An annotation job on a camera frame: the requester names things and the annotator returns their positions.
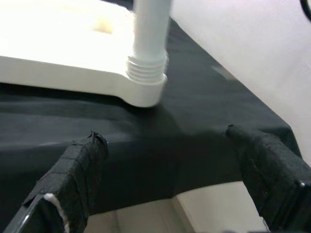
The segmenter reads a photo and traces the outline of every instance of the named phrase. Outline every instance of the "black cloth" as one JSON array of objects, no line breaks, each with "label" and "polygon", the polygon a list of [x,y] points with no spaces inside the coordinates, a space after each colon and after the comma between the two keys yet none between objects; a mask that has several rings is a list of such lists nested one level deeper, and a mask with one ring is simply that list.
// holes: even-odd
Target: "black cloth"
[{"label": "black cloth", "polygon": [[227,80],[174,21],[167,50],[168,83],[150,109],[116,97],[0,84],[0,230],[70,141],[90,131],[107,139],[110,154],[93,213],[241,180],[225,136],[230,124],[273,133],[299,154],[291,128],[239,81]]}]

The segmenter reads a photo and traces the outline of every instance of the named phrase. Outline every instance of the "white wall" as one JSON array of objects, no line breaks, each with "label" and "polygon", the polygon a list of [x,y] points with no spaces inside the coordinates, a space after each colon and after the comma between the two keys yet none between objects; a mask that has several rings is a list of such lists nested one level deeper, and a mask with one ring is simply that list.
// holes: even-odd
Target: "white wall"
[{"label": "white wall", "polygon": [[[291,125],[311,165],[311,22],[299,0],[174,0],[172,16]],[[247,195],[241,183],[231,183],[177,198],[196,232],[242,233],[264,228]],[[234,209],[246,214],[240,218]]]},{"label": "white wall", "polygon": [[93,215],[84,233],[186,233],[170,199]]}]

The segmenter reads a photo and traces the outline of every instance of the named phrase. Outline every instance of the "white pole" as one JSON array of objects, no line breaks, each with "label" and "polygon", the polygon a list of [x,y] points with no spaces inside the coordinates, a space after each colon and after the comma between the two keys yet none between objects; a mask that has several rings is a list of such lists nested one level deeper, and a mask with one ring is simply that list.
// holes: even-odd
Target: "white pole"
[{"label": "white pole", "polygon": [[171,5],[172,0],[135,0],[135,39],[127,68],[131,79],[146,84],[163,80]]}]

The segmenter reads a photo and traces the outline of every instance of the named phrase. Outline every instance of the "white plastic stand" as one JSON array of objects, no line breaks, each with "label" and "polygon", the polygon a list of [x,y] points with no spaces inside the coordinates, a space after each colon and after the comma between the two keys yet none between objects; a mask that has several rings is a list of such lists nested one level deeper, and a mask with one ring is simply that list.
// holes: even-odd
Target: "white plastic stand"
[{"label": "white plastic stand", "polygon": [[0,2],[0,82],[159,102],[172,0],[47,2]]}]

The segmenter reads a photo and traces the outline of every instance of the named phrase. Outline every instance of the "white plastic base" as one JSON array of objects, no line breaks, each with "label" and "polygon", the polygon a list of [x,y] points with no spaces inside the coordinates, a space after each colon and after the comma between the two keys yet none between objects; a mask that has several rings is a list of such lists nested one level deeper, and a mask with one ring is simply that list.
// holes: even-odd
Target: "white plastic base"
[{"label": "white plastic base", "polygon": [[132,13],[98,2],[81,0],[65,8],[55,0],[25,6],[1,2],[0,82],[112,95],[137,107],[156,105],[166,76],[150,82],[126,73]]}]

